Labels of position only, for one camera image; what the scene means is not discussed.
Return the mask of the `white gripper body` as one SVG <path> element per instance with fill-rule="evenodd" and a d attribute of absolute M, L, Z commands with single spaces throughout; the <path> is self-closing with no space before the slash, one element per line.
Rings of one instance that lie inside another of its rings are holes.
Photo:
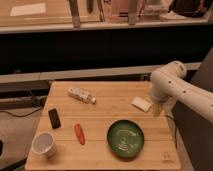
<path fill-rule="evenodd" d="M 153 102 L 153 116 L 154 117 L 159 117 L 162 110 L 163 110 L 163 105 L 166 102 L 165 99 L 158 99 L 154 96 L 150 96 L 152 102 Z"/>

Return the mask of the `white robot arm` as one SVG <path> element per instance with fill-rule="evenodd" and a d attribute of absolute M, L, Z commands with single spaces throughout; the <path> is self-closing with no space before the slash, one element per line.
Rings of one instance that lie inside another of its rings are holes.
<path fill-rule="evenodd" d="M 165 102 L 174 97 L 213 123 L 213 93 L 184 81 L 186 74 L 187 68 L 180 61 L 155 69 L 150 75 L 151 98 Z"/>

